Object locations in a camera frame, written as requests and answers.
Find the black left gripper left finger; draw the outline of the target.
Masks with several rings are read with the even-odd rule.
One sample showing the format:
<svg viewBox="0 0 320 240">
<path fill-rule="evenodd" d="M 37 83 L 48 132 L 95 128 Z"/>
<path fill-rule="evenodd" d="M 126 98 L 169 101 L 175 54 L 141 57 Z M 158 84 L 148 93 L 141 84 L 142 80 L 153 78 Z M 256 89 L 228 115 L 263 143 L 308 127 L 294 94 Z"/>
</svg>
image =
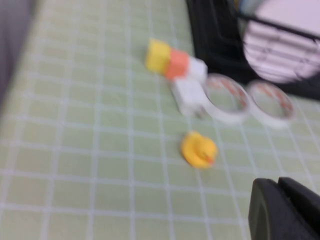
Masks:
<svg viewBox="0 0 320 240">
<path fill-rule="evenodd" d="M 248 223 L 252 240 L 307 240 L 306 223 L 277 183 L 257 178 L 252 183 Z"/>
</svg>

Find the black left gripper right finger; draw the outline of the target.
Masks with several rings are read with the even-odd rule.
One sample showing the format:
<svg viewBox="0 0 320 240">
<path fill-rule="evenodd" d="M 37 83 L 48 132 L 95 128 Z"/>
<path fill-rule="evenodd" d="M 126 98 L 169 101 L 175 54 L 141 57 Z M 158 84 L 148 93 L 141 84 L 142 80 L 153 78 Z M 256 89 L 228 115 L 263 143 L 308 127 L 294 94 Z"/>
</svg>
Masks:
<svg viewBox="0 0 320 240">
<path fill-rule="evenodd" d="M 306 224 L 314 240 L 320 239 L 320 196 L 290 177 L 280 177 L 278 185 Z"/>
</svg>

